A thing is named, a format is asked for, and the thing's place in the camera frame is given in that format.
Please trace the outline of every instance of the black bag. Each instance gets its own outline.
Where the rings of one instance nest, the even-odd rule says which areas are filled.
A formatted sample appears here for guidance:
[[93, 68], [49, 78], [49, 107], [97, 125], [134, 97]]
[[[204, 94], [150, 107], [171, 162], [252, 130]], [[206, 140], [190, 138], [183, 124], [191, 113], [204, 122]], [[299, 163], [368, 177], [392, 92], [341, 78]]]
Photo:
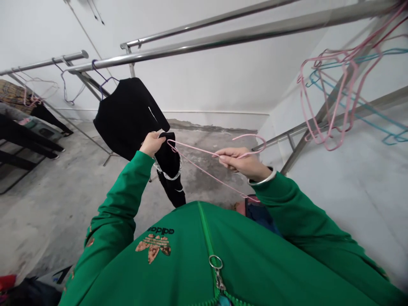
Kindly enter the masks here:
[[57, 306], [61, 292], [36, 279], [25, 278], [20, 285], [10, 289], [8, 299], [2, 306]]

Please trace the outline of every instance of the jacket zipper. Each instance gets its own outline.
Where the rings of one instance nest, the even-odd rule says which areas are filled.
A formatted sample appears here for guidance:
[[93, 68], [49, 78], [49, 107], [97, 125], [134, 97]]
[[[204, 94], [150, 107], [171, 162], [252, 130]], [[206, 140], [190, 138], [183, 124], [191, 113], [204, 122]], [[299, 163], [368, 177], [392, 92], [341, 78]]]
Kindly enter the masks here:
[[208, 250], [208, 256], [209, 256], [209, 262], [210, 266], [213, 269], [213, 277], [214, 277], [214, 298], [211, 301], [208, 301], [204, 303], [204, 305], [216, 305], [218, 303], [218, 300], [220, 298], [221, 293], [224, 294], [229, 300], [234, 304], [234, 305], [240, 305], [240, 306], [252, 306], [251, 304], [245, 303], [233, 296], [231, 296], [228, 292], [227, 289], [224, 285], [224, 282], [222, 280], [222, 277], [220, 275], [220, 270], [223, 267], [223, 263], [221, 258], [219, 258], [215, 253], [213, 249], [213, 244], [211, 242], [211, 234], [210, 230], [208, 227], [207, 219], [204, 214], [203, 207], [201, 205], [201, 202], [198, 203], [198, 210], [200, 211], [200, 217], [201, 217], [201, 224], [203, 226], [203, 232], [204, 232], [204, 237], [205, 237], [205, 243], [207, 245], [207, 250]]

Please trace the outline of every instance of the zipper pull ring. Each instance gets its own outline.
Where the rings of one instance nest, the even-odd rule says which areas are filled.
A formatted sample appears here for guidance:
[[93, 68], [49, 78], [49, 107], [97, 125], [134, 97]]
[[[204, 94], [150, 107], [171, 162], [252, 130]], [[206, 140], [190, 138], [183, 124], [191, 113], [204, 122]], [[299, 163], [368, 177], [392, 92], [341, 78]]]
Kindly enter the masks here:
[[[220, 266], [215, 266], [212, 262], [211, 262], [211, 258], [214, 257], [216, 259], [218, 259], [218, 261], [220, 262]], [[224, 282], [222, 281], [222, 277], [220, 275], [220, 270], [222, 269], [222, 267], [224, 266], [222, 263], [221, 258], [219, 258], [217, 255], [210, 255], [210, 257], [208, 258], [208, 261], [210, 262], [210, 266], [215, 270], [215, 285], [217, 286], [218, 289], [220, 290], [226, 290], [227, 288], [224, 285]]]

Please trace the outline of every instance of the shoe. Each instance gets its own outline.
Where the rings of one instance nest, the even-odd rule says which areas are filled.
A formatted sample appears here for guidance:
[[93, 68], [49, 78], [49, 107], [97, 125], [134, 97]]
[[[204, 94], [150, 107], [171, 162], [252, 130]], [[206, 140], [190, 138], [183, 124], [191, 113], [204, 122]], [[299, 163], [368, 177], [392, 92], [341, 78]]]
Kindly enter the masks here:
[[64, 137], [68, 137], [70, 135], [72, 135], [74, 132], [73, 131], [69, 131], [69, 132], [64, 132], [63, 135]]

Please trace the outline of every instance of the white wall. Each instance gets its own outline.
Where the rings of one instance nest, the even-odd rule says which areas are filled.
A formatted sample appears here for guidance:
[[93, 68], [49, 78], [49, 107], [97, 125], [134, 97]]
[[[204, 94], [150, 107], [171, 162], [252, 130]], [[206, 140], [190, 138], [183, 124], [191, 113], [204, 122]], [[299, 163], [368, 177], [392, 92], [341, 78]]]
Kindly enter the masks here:
[[[0, 46], [0, 69], [41, 61], [85, 49], [90, 59], [124, 54], [120, 43], [186, 23], [242, 8], [261, 0], [94, 0], [105, 25], [95, 20], [88, 1], [4, 0], [0, 24], [4, 29]], [[214, 25], [176, 37], [148, 43], [143, 50], [204, 37], [247, 26], [296, 17], [353, 1], [303, 0], [271, 11]], [[135, 66], [167, 118], [201, 125], [225, 123], [226, 128], [259, 129], [297, 73], [301, 60], [310, 54], [325, 29], [276, 39], [141, 62]], [[128, 78], [128, 65], [101, 72]], [[61, 87], [49, 102], [68, 117], [94, 118], [98, 101], [88, 90], [75, 106], [63, 101], [62, 82], [55, 67], [29, 71], [32, 77], [57, 81]], [[96, 80], [101, 78], [90, 73]], [[65, 74], [68, 97], [81, 86], [75, 76]], [[106, 85], [108, 91], [116, 87]], [[229, 112], [238, 113], [228, 116]]]
[[[317, 56], [326, 48], [344, 48], [350, 40], [353, 42], [349, 47], [354, 46], [367, 36], [373, 22], [363, 20], [330, 28], [309, 57]], [[394, 35], [407, 33], [407, 30], [405, 23]], [[392, 47], [408, 48], [408, 41], [402, 38], [386, 42], [383, 50]], [[371, 101], [406, 86], [408, 77], [403, 63], [407, 57], [406, 54], [384, 57], [367, 78], [362, 96]], [[339, 78], [341, 71], [329, 74]], [[314, 87], [308, 93], [316, 112], [323, 103], [323, 94]], [[405, 125], [408, 125], [407, 113], [408, 104], [384, 112]], [[278, 135], [305, 121], [296, 78], [270, 115], [260, 130], [261, 136]], [[383, 128], [392, 128], [376, 115], [367, 119]], [[295, 143], [301, 136], [295, 137]], [[367, 254], [386, 269], [395, 285], [408, 291], [408, 189], [405, 187], [408, 143], [387, 146], [381, 142], [385, 136], [357, 121], [346, 134], [343, 146], [335, 151], [309, 144], [288, 176], [340, 227], [353, 235]], [[282, 141], [264, 151], [262, 159], [281, 169], [291, 153], [288, 141]]]

